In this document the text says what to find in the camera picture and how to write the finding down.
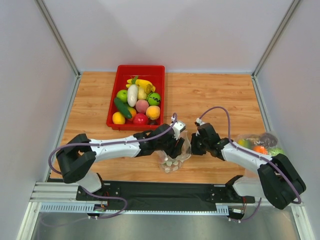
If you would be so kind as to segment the white radish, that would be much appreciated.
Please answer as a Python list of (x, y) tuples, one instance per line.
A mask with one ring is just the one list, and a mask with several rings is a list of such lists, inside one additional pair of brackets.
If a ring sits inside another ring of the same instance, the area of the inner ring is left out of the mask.
[(127, 103), (130, 107), (134, 107), (137, 103), (139, 87), (136, 85), (136, 81), (138, 78), (138, 76), (135, 76), (131, 79), (131, 84), (127, 90)]

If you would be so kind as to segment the dark green cucumber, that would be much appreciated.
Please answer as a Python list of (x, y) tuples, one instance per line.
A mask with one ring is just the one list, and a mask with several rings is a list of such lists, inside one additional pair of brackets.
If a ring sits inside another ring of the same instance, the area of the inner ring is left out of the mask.
[(113, 100), (117, 110), (126, 118), (126, 119), (131, 119), (132, 114), (129, 111), (128, 107), (121, 101), (120, 98), (115, 97)]

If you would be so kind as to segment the yellow pear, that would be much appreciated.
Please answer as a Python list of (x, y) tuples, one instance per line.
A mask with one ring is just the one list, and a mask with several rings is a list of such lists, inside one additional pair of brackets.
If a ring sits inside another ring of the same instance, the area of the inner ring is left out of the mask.
[(139, 86), (137, 99), (138, 100), (146, 100), (147, 96), (148, 96), (148, 94), (145, 92), (144, 88), (142, 86)]

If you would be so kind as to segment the polka dot zip bag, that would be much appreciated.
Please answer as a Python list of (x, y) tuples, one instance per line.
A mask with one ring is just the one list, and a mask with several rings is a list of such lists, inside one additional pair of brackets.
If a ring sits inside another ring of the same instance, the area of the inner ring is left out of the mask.
[(191, 157), (191, 142), (188, 138), (188, 131), (184, 130), (180, 134), (180, 138), (184, 140), (181, 147), (181, 154), (176, 158), (171, 158), (164, 151), (156, 151), (158, 155), (158, 166), (165, 173), (176, 172), (183, 163)]

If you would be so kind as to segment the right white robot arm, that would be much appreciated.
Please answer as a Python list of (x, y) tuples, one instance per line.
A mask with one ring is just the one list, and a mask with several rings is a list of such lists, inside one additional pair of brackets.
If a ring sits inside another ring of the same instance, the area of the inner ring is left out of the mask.
[(238, 176), (232, 188), (241, 197), (264, 198), (279, 210), (289, 204), (300, 204), (307, 187), (289, 158), (257, 153), (244, 148), (227, 137), (220, 138), (210, 123), (197, 123), (191, 135), (192, 155), (210, 153), (222, 161), (235, 163), (256, 174), (256, 178)]

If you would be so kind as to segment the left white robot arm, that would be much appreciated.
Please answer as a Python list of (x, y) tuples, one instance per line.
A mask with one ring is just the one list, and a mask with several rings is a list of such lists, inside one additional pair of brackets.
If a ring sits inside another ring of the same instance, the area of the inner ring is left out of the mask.
[(122, 157), (137, 158), (163, 151), (168, 157), (182, 154), (186, 125), (181, 121), (160, 125), (155, 130), (138, 132), (125, 138), (97, 140), (81, 133), (58, 148), (56, 159), (63, 182), (76, 183), (90, 193), (102, 189), (102, 180), (90, 172), (93, 163)]

